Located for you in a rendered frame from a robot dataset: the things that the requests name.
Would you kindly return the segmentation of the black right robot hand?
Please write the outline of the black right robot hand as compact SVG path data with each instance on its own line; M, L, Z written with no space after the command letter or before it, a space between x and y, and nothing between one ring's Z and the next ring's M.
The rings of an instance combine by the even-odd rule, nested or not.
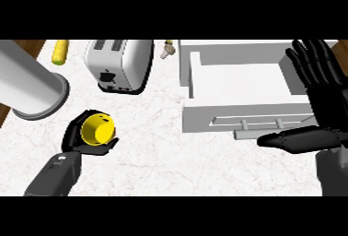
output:
M302 154L348 148L348 76L323 40L293 40L286 55L304 83L315 125L259 136L256 145Z

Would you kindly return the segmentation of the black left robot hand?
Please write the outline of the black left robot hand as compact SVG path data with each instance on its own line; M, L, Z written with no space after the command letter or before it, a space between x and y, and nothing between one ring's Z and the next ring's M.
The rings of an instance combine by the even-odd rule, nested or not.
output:
M113 148L118 142L116 137L106 144L102 144L99 146L88 145L81 138L80 130L82 123L87 118L97 113L105 115L105 112L102 111L85 110L69 123L60 143L60 150L63 152L78 151L81 154L85 155L105 156L109 153L109 150Z

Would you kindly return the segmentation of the white open drawer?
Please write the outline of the white open drawer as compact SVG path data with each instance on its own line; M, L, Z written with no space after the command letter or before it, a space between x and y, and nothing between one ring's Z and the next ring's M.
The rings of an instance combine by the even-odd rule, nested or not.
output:
M307 103L289 40L180 40L180 82L203 103Z

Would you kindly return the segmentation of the grey cylindrical canister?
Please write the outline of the grey cylindrical canister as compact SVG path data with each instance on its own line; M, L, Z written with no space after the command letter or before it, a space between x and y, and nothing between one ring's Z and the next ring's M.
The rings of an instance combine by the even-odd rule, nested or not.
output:
M13 40L0 40L0 103L29 121L50 116L69 95L65 77L50 72Z

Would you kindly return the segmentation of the white toaster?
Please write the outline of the white toaster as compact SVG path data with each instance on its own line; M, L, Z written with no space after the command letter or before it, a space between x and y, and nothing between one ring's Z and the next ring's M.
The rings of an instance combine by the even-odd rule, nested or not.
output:
M138 95L147 84L153 40L90 40L84 63L103 92Z

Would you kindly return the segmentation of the yellow corn cob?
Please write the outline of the yellow corn cob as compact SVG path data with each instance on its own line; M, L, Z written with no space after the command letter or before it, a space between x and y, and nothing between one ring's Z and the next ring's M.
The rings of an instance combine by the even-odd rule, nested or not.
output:
M57 40L56 41L54 50L51 53L51 63L54 65L65 64L66 54L68 54L68 46L69 46L68 40Z

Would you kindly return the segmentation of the beige ginger root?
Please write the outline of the beige ginger root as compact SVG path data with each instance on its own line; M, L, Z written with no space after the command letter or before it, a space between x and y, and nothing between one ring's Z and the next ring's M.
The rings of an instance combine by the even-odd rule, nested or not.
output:
M164 52L161 54L161 58L165 59L169 55L175 53L175 48L172 46L172 40L165 41Z

